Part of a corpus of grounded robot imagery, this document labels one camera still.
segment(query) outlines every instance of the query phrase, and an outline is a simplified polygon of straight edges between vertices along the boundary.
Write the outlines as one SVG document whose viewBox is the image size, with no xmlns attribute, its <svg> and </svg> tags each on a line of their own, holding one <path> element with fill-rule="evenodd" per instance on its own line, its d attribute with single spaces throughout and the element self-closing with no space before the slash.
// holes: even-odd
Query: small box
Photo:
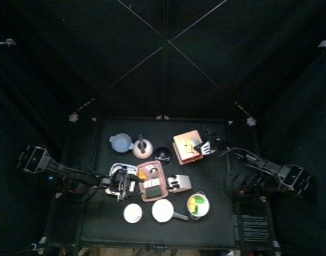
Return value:
<svg viewBox="0 0 326 256">
<path fill-rule="evenodd" d="M 173 175 L 168 177 L 168 191 L 172 193 L 191 189 L 189 177 L 185 175 Z"/>
</svg>

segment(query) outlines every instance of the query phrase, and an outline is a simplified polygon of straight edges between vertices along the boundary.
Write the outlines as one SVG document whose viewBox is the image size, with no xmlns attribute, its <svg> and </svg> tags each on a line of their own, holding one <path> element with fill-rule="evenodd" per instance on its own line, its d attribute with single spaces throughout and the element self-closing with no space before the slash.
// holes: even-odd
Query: black fabric wall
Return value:
<svg viewBox="0 0 326 256">
<path fill-rule="evenodd" d="M 60 159 L 68 114 L 245 118 L 237 102 L 261 155 L 319 183 L 315 201 L 272 198 L 281 248 L 326 255 L 326 0 L 6 0 L 5 38 L 17 45 L 0 45 L 0 252 L 42 234 L 46 176 L 22 175 L 14 159 L 29 143 Z"/>
<path fill-rule="evenodd" d="M 17 52 L 0 47 L 0 253 L 22 252 L 41 238 L 52 184 L 17 170 L 28 144 L 60 159 L 66 117 Z"/>
<path fill-rule="evenodd" d="M 315 177 L 313 200 L 272 200 L 279 242 L 288 255 L 326 255 L 326 51 L 259 119 L 260 150 Z"/>
</svg>

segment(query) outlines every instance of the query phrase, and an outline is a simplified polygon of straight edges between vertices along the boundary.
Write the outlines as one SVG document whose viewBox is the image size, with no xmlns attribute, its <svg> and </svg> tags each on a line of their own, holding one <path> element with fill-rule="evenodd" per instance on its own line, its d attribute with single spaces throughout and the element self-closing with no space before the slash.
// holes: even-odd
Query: yellow food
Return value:
<svg viewBox="0 0 326 256">
<path fill-rule="evenodd" d="M 138 170 L 138 172 L 137 172 L 137 177 L 138 177 L 138 179 L 141 179 L 141 180 L 146 180 L 146 174 L 145 174 L 145 172 L 141 171 L 141 170 Z"/>
<path fill-rule="evenodd" d="M 196 206 L 196 204 L 191 204 L 191 205 L 189 205 L 189 212 L 196 213 L 196 211 L 197 211 L 197 206 Z"/>
<path fill-rule="evenodd" d="M 189 204 L 196 204 L 196 201 L 195 201 L 193 197 L 189 199 Z"/>
</svg>

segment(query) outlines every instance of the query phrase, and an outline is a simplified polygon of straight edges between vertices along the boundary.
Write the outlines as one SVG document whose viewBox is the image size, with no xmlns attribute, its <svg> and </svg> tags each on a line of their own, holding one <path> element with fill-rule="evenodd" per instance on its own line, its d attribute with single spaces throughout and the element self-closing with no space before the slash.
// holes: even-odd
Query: black table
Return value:
<svg viewBox="0 0 326 256">
<path fill-rule="evenodd" d="M 109 119 L 80 120 L 70 124 L 62 154 L 64 165 L 78 168 L 90 167 L 97 173 L 108 174 L 113 163 L 138 165 L 152 159 L 137 159 L 132 152 L 117 153 L 112 150 L 109 137 L 126 133 L 134 141 L 142 134 L 155 148 L 167 147 L 172 161 L 163 165 L 165 178 L 173 174 L 189 176 L 192 190 L 169 193 L 175 211 L 187 214 L 185 202 L 197 191 L 209 200 L 208 214 L 197 221 L 172 218 L 157 223 L 150 214 L 153 202 L 142 202 L 141 197 L 130 197 L 117 202 L 116 197 L 104 190 L 85 203 L 73 203 L 69 197 L 53 200 L 46 234 L 49 246 L 100 246 L 145 248 L 204 248 L 231 249 L 240 245 L 235 205 L 224 189 L 224 177 L 229 172 L 244 171 L 241 164 L 228 156 L 205 156 L 189 164 L 180 165 L 172 148 L 172 137 L 197 130 L 203 140 L 205 128 L 216 130 L 225 141 L 256 152 L 255 130 L 244 121 Z M 134 224 L 125 222 L 122 210 L 129 203 L 142 209 L 142 217 Z"/>
</svg>

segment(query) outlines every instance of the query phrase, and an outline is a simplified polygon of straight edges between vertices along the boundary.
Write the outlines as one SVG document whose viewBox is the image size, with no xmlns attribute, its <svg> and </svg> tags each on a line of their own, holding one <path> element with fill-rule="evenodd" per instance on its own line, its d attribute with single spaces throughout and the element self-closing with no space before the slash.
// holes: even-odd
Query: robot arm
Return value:
<svg viewBox="0 0 326 256">
<path fill-rule="evenodd" d="M 209 155 L 216 152 L 220 155 L 231 153 L 244 165 L 257 170 L 257 172 L 243 179 L 239 186 L 241 193 L 249 194 L 252 190 L 259 189 L 288 192 L 299 197 L 303 196 L 308 190 L 311 177 L 301 167 L 296 165 L 277 165 L 248 150 L 229 145 L 225 141 L 216 138 L 216 134 L 211 133 L 209 130 L 207 130 L 207 135 L 208 141 L 193 147 L 201 155 Z"/>
<path fill-rule="evenodd" d="M 117 200 L 124 200 L 129 196 L 129 181 L 141 181 L 137 176 L 128 174 L 122 169 L 109 177 L 94 172 L 69 168 L 57 163 L 49 156 L 46 149 L 38 146 L 26 147 L 18 157 L 17 168 L 32 174 L 49 171 L 54 175 L 64 177 L 68 183 L 77 183 L 77 186 L 92 188 L 93 192 L 97 188 L 108 189 L 109 194 L 117 196 Z M 80 193 L 73 189 L 68 189 L 68 191 Z"/>
</svg>

